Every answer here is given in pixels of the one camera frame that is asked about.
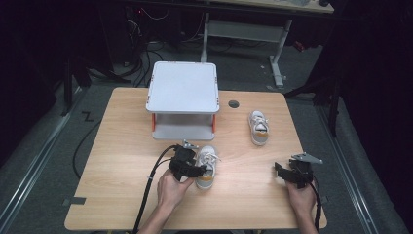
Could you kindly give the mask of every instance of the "black round hole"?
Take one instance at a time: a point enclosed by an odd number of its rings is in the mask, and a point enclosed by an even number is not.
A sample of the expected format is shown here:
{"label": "black round hole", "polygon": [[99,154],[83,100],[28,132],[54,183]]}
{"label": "black round hole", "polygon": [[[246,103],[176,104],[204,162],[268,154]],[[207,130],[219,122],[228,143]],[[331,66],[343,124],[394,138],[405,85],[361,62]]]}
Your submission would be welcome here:
{"label": "black round hole", "polygon": [[230,101],[228,102],[228,105],[229,105],[231,108],[238,108],[238,107],[240,106],[240,103],[237,102],[236,100],[230,100]]}

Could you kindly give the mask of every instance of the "sneaker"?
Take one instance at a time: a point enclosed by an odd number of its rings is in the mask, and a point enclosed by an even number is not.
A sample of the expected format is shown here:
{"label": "sneaker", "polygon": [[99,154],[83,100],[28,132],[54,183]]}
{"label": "sneaker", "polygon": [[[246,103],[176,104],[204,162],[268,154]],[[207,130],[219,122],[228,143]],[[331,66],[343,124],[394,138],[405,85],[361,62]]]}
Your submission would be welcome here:
{"label": "sneaker", "polygon": [[264,145],[268,139],[268,120],[265,119],[263,113],[254,110],[248,117],[249,127],[251,128],[252,142],[256,145]]}
{"label": "sneaker", "polygon": [[202,176],[197,177],[195,182],[197,186],[201,189],[209,189],[212,187],[213,179],[215,178],[216,171],[216,159],[219,159],[216,156],[215,149],[206,145],[198,152],[197,162],[195,166],[206,165],[206,171]]}

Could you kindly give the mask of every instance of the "dark background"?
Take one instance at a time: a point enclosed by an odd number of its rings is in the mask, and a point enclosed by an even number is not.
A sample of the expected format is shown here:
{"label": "dark background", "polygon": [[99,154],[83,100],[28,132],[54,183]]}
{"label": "dark background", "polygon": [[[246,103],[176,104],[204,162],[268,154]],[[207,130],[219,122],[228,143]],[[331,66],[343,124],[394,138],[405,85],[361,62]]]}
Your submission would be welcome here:
{"label": "dark background", "polygon": [[[413,142],[413,4],[397,1],[333,1],[337,16],[359,20],[331,22],[296,19],[287,38],[324,49],[307,84],[331,79],[311,89],[329,102],[334,84],[343,98],[369,160],[394,206],[413,232],[410,144]],[[2,1],[0,3],[1,165],[24,135],[56,101],[54,91],[69,58],[82,56],[101,68],[136,62],[123,33],[125,6],[70,1]],[[160,16],[162,9],[151,14]],[[176,45],[198,26],[199,14],[170,11],[158,23],[142,19],[142,30]],[[245,20],[258,20],[251,17]]]}

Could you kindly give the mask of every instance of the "light wood surface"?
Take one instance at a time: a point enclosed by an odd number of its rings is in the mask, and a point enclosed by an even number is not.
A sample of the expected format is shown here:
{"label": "light wood surface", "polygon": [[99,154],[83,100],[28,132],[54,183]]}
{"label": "light wood surface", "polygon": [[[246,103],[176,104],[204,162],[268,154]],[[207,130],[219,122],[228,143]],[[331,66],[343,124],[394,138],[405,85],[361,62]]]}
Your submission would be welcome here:
{"label": "light wood surface", "polygon": [[[149,176],[159,155],[177,141],[151,137],[151,115],[145,110],[147,89],[117,88],[109,100],[65,226],[70,230],[132,230]],[[286,167],[292,154],[302,153],[282,94],[219,91],[216,135],[212,141],[218,161],[210,190],[194,183],[166,229],[296,228],[284,181],[274,163]],[[240,107],[231,108],[230,100]],[[269,119],[270,137],[264,146],[251,142],[248,113],[261,110]],[[171,150],[165,158],[173,156]],[[168,167],[158,168],[141,224],[156,206],[156,185]],[[326,225],[322,213],[320,227]]]}
{"label": "light wood surface", "polygon": [[266,8],[278,8],[284,10],[294,10],[303,12],[313,12],[313,13],[328,13],[332,14],[334,8],[331,4],[326,7],[322,7],[319,4],[319,0],[310,0],[306,6],[299,6],[288,1],[283,0],[209,0],[210,2],[220,2],[229,4],[241,4],[255,7],[266,7]]}

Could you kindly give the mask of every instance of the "gray carpet floor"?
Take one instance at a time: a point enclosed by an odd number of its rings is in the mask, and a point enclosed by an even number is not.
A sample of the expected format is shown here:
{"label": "gray carpet floor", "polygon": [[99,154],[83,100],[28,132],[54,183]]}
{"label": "gray carpet floor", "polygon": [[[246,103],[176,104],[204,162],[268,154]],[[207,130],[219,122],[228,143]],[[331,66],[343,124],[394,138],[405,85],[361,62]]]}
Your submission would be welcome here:
{"label": "gray carpet floor", "polygon": [[[201,55],[201,48],[196,43],[185,44],[179,48],[154,43],[149,48],[157,53],[149,53],[152,65],[161,59],[199,61]],[[217,66],[219,89],[288,92],[306,82],[322,50],[322,47],[318,47],[298,52],[292,47],[285,47],[279,65],[286,79],[284,87],[279,89],[275,87],[268,61],[274,48],[272,44],[257,45],[250,42],[231,47],[212,44],[208,61]],[[149,64],[147,57],[142,58],[145,65]],[[117,72],[125,69],[116,66]],[[132,81],[138,78],[137,73],[127,77]],[[74,173],[73,158],[76,158],[76,170],[81,173],[111,92],[119,86],[128,87],[131,84],[117,84],[93,78],[93,84],[76,95],[76,106],[65,118],[60,116],[64,109],[62,88],[56,91],[56,105],[31,129],[0,170],[0,208],[6,211],[21,182],[30,172],[32,162],[36,161],[42,152],[48,137],[62,121],[67,122],[45,157],[39,176],[35,177],[33,186],[28,188],[28,195],[22,197],[22,202],[15,208],[16,215],[9,218],[10,224],[6,225],[4,233],[90,233],[73,232],[64,228],[69,209],[65,201],[74,195],[79,181]],[[343,101],[340,101],[340,114],[337,119],[338,137],[333,138],[323,121],[326,107],[313,106],[311,96],[312,94],[300,95],[288,99],[287,103],[303,149],[324,161],[323,165],[314,165],[328,221],[327,226],[319,233],[408,233],[359,143]],[[92,121],[86,121],[86,113],[90,113],[88,120]],[[341,162],[336,156],[337,145],[345,156],[365,206],[370,211],[372,219],[369,221],[374,223],[377,230],[366,230],[357,213],[351,188],[345,182],[345,175],[340,168]],[[265,233],[299,232],[288,229],[266,230]]]}

